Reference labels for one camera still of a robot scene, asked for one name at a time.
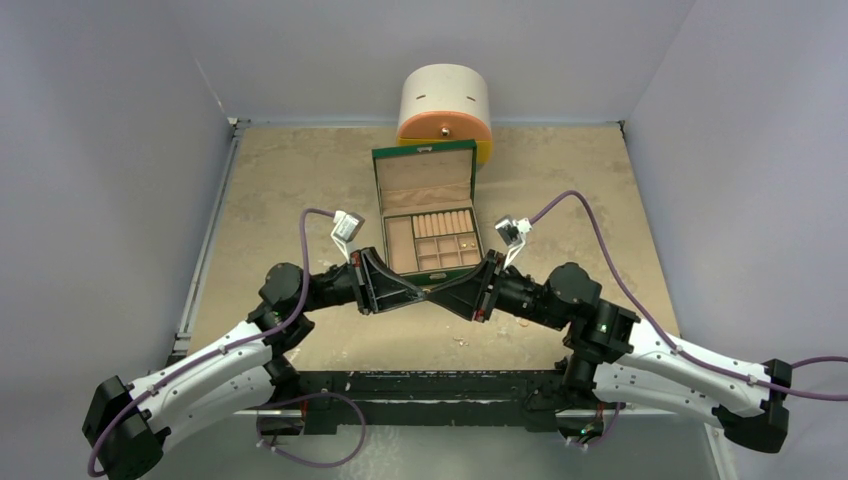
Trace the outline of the green jewelry tray insert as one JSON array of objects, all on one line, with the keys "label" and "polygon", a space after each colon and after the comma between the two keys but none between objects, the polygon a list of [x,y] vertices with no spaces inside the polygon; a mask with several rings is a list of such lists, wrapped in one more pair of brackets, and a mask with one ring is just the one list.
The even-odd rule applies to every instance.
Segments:
[{"label": "green jewelry tray insert", "polygon": [[[385,217],[383,232],[388,265],[400,274],[439,274],[477,265],[482,242],[472,208]],[[461,251],[476,242],[477,251]]]}]

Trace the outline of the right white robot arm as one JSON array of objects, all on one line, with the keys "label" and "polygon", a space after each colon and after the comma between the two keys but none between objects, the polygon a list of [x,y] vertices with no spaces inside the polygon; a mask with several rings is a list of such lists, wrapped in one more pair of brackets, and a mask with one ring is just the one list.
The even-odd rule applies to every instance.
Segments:
[{"label": "right white robot arm", "polygon": [[568,359],[561,392],[575,407],[634,403],[687,414],[761,453],[777,453],[787,435],[785,395],[792,368],[780,360],[750,363],[711,353],[656,329],[601,297],[601,285],[574,262],[538,284],[490,252],[470,273],[436,287],[429,302],[466,320],[494,311],[563,331]]}]

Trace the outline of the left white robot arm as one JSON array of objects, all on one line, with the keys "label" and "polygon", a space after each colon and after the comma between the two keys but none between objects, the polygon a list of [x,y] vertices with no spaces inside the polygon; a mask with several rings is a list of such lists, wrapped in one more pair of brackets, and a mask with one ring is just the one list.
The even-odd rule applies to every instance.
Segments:
[{"label": "left white robot arm", "polygon": [[391,271],[372,247],[310,276],[291,263],[273,266],[261,301],[223,337],[192,355],[128,383],[113,376],[95,390],[82,432],[91,445],[88,473],[138,479],[176,440],[178,422],[196,419],[191,407],[235,394],[235,410],[297,399],[300,375],[286,359],[315,327],[307,313],[348,303],[364,315],[421,302],[424,291]]}]

